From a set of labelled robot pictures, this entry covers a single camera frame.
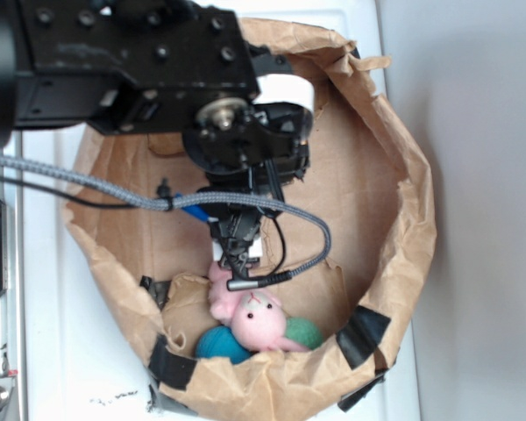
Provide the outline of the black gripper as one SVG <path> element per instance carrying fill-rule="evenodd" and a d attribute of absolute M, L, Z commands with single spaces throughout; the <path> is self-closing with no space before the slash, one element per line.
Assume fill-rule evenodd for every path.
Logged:
<path fill-rule="evenodd" d="M 242 193 L 255 196 L 269 195 L 282 201 L 282 186 L 289 183 L 286 175 L 208 175 L 210 185 L 207 193 Z M 262 281 L 273 277 L 281 269 L 286 259 L 286 240 L 278 225 L 278 210 L 236 203 L 211 203 L 205 206 L 210 217 L 210 235 L 222 249 L 217 259 L 221 268 L 229 269 L 234 281 Z M 259 258 L 253 257 L 250 249 L 260 236 L 263 218 L 270 219 L 279 234 L 281 259 L 266 275 L 250 275 L 249 270 L 259 265 Z"/>

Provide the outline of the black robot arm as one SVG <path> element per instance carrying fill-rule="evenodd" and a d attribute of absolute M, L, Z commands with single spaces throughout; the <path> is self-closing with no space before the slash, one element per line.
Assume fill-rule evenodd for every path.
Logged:
<path fill-rule="evenodd" d="M 232 289 L 291 278 L 251 277 L 262 218 L 284 209 L 302 178 L 312 84 L 288 60 L 253 46 L 234 12 L 192 1 L 0 1 L 0 148 L 15 131 L 87 124 L 104 135 L 178 132 L 210 186 L 169 210 L 201 205 Z"/>

